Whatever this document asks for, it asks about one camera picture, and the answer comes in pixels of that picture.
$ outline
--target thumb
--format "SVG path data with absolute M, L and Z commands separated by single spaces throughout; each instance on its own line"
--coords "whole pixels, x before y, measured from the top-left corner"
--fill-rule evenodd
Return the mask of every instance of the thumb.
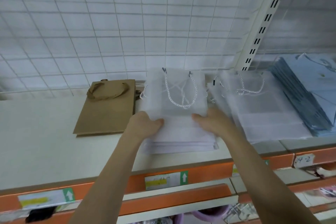
M 157 119 L 154 122 L 155 122 L 155 125 L 157 125 L 158 128 L 160 128 L 165 123 L 165 120 L 164 119 Z
M 200 116 L 199 114 L 196 114 L 196 113 L 193 113 L 191 115 L 191 118 L 192 118 L 193 121 L 195 121 L 197 123 L 200 123 L 204 119 L 203 116 Z

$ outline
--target white organza bag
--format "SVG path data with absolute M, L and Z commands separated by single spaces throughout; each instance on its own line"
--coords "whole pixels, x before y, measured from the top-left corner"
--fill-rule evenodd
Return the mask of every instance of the white organza bag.
M 220 76 L 233 120 L 251 143 L 311 136 L 269 71 L 223 71 Z
M 205 116 L 207 92 L 201 71 L 154 68 L 147 72 L 142 110 L 152 120 L 163 118 L 164 126 L 144 142 L 149 153 L 214 150 L 215 136 L 191 118 Z

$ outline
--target green arrow sticker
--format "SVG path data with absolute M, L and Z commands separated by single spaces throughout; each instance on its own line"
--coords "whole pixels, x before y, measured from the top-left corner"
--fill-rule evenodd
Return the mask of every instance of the green arrow sticker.
M 63 191 L 63 195 L 65 197 L 66 202 L 75 201 L 75 194 L 72 188 L 65 188 L 65 189 L 62 189 L 62 191 Z
M 180 172 L 180 185 L 188 184 L 188 171 Z

